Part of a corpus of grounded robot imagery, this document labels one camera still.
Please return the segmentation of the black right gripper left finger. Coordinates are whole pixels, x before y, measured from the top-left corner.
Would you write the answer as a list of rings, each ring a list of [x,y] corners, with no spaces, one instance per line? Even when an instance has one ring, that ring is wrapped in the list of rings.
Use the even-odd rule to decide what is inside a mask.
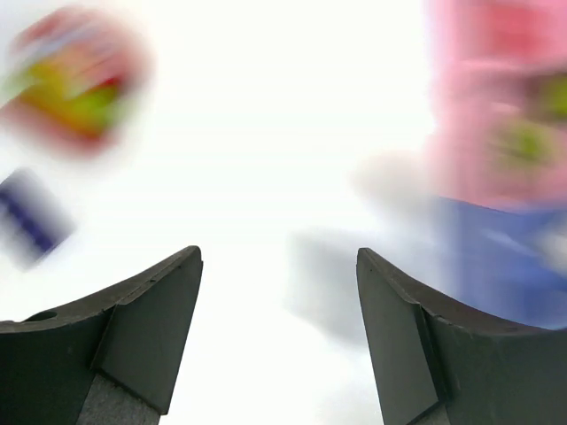
[[[66,305],[1,325],[4,424],[156,424],[168,412],[203,271],[186,247]]]

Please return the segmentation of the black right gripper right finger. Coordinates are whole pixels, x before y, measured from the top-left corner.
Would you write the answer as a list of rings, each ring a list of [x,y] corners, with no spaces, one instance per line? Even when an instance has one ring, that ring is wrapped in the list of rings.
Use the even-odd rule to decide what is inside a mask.
[[[356,274],[385,423],[565,423],[564,330],[481,312],[368,248]]]

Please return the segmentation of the green square lego brick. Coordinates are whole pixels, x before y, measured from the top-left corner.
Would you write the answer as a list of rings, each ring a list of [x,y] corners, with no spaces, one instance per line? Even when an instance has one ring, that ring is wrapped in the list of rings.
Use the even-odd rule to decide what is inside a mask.
[[[548,126],[530,120],[512,121],[499,132],[496,151],[505,166],[547,167],[555,158],[555,136]]]

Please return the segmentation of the green slanted lego brick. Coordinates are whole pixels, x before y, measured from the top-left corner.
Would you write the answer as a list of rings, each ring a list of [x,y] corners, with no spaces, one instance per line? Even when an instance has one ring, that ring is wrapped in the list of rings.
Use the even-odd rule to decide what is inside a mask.
[[[541,119],[566,121],[565,73],[545,75],[536,81],[532,109]]]

